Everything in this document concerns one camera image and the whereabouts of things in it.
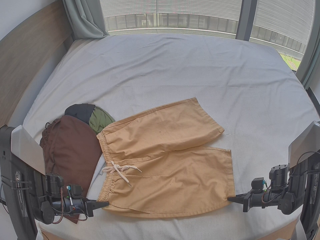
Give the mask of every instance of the headboard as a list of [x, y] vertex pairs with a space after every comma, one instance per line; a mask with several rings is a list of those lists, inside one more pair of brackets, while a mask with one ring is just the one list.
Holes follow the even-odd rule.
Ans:
[[31, 80], [71, 33], [63, 2], [57, 0], [0, 41], [0, 126], [9, 122]]

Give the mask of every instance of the green garment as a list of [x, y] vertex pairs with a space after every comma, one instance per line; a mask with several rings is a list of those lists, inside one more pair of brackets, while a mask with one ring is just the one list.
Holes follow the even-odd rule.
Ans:
[[103, 128], [113, 123], [115, 120], [102, 108], [95, 106], [89, 119], [89, 126], [96, 134], [100, 133]]

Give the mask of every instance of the shorts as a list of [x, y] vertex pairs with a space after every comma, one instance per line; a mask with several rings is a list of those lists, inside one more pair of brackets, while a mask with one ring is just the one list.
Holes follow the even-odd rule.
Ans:
[[140, 218], [210, 212], [235, 195], [230, 150], [206, 146], [224, 132], [190, 98], [114, 122], [97, 135], [107, 163], [98, 201]]

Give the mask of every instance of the grass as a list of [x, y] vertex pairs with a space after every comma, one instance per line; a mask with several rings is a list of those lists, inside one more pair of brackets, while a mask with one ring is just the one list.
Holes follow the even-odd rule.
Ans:
[[288, 64], [288, 66], [290, 67], [290, 69], [296, 71], [301, 63], [301, 61], [291, 57], [291, 56], [288, 56], [288, 55], [284, 55], [284, 54], [281, 54], [281, 57], [283, 58], [283, 60]]

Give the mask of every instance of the bed sheet wrinkle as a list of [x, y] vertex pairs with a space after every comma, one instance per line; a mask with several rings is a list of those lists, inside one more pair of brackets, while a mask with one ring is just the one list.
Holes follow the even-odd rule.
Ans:
[[[268, 179], [272, 166], [286, 164], [290, 143], [319, 121], [301, 83], [272, 47], [213, 36], [132, 34], [87, 40], [68, 52], [24, 126], [39, 142], [46, 122], [72, 104], [96, 104], [120, 120], [194, 96], [225, 129], [210, 145], [232, 150], [236, 194], [247, 192], [253, 178]], [[97, 198], [104, 179], [97, 176], [88, 198]], [[249, 240], [288, 224], [300, 211], [283, 215], [268, 207], [245, 214], [233, 203], [190, 218], [146, 220], [95, 210], [81, 228], [66, 220], [41, 227], [76, 240]]]

